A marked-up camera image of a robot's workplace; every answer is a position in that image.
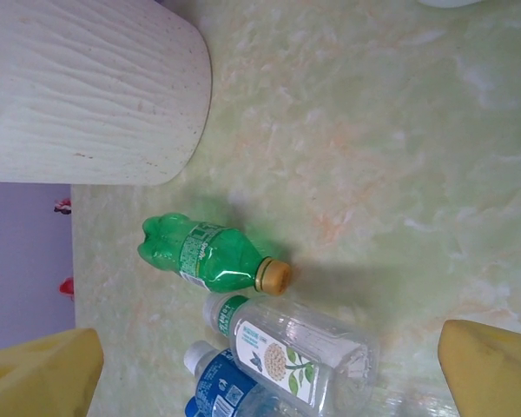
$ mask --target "red decoration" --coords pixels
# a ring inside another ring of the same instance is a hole
[[[64,198],[60,202],[56,202],[54,205],[54,212],[55,213],[62,213],[63,215],[70,215],[71,214],[71,199],[70,198]]]
[[[66,281],[62,282],[62,284],[60,284],[59,290],[60,294],[67,295],[73,301],[75,296],[73,276],[67,278]]]

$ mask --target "green bottle label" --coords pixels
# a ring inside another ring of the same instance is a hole
[[[222,226],[212,223],[199,223],[189,232],[180,252],[180,275],[189,282],[207,288],[201,275],[201,261],[207,255],[208,245],[223,230]]]
[[[229,336],[229,322],[234,317],[235,310],[247,300],[243,295],[236,295],[224,303],[218,314],[218,328],[222,334]]]

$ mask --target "plastic bottle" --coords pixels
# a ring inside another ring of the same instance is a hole
[[[351,417],[370,398],[379,348],[361,329],[272,297],[210,295],[203,317],[237,366],[308,417]]]
[[[281,295],[289,285],[291,268],[262,257],[241,231],[185,215],[150,217],[142,225],[145,241],[138,251],[153,267],[174,271],[182,278],[216,293],[254,287]]]
[[[191,397],[185,406],[185,417],[205,417],[205,414],[199,411],[199,406],[195,397]]]
[[[195,400],[199,412],[205,416],[302,417],[244,374],[235,365],[229,349],[219,352],[207,342],[197,341],[185,353],[183,361],[198,380]]]

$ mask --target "purple wall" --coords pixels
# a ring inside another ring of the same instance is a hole
[[[69,185],[0,183],[0,348],[75,326],[58,286],[73,274]]]

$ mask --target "gold bottle cap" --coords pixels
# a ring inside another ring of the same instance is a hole
[[[282,295],[292,279],[292,269],[285,262],[265,258],[257,270],[254,287],[270,295]]]

